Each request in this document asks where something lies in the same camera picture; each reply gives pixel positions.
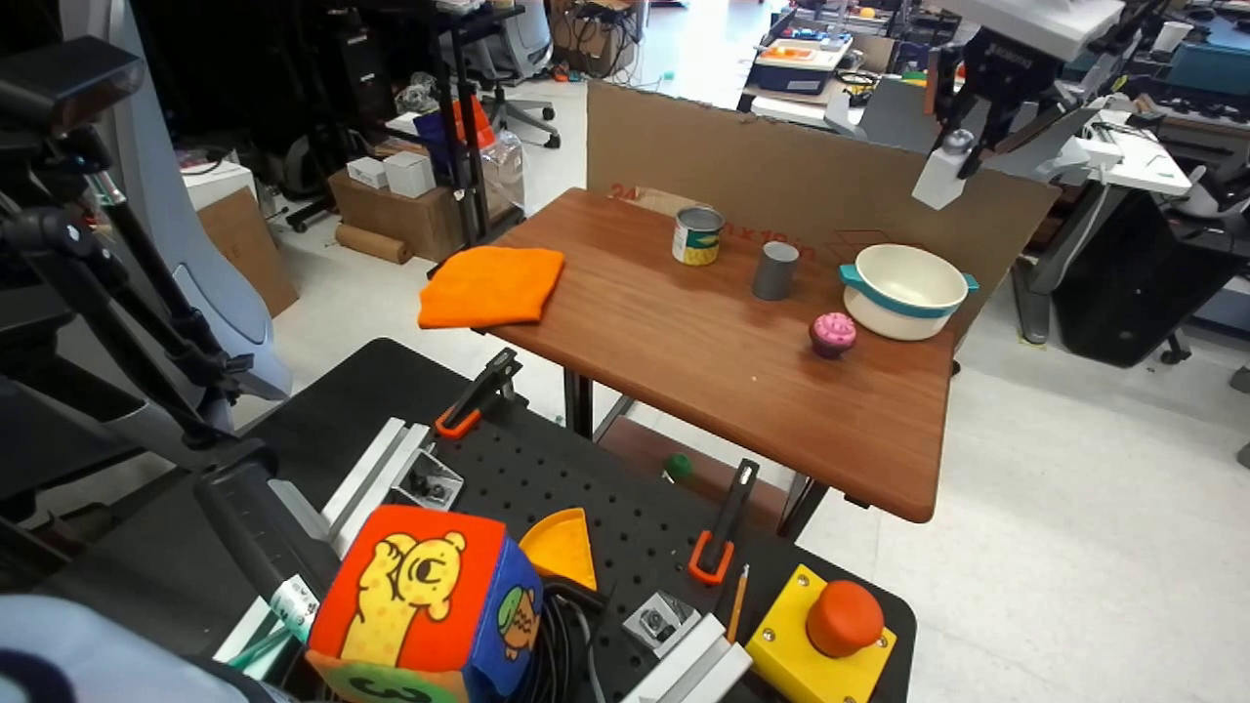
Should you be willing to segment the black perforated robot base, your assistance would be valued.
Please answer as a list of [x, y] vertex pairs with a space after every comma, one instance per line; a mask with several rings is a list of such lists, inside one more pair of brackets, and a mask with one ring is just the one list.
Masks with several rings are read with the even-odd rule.
[[[269, 410], [253, 439], [274, 449], [285, 479], [325, 505], [386, 416], [434, 423], [466, 386], [466, 373], [393, 340], [371, 340]], [[696, 609], [722, 604], [717, 590], [687, 579], [687, 549], [713, 521], [713, 505], [625, 470], [523, 402], [497, 402], [436, 457], [466, 476], [455, 508], [497, 515], [511, 534], [553, 508], [589, 511], [600, 583], [592, 655], [608, 703], [655, 662], [625, 630], [648, 595], [662, 590]], [[201, 523], [187, 474], [170, 474], [151, 500], [89, 544], [45, 595], [93, 604], [182, 655], [211, 655], [253, 601], [253, 587]]]

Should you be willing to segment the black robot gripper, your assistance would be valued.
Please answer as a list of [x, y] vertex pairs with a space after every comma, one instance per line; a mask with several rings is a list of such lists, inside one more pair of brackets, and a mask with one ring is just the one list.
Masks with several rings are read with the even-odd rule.
[[1063, 61], [998, 31], [946, 44], [929, 54], [929, 113], [953, 133], [975, 103], [988, 105], [981, 146], [996, 149], [1024, 103], [1044, 96]]

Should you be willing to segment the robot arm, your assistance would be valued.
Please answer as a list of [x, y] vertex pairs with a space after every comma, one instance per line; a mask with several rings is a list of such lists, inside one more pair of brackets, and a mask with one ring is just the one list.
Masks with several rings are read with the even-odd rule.
[[925, 110], [953, 133], [985, 110], [975, 146], [1015, 153], [1091, 105], [1171, 0], [933, 0], [958, 31], [929, 54]]

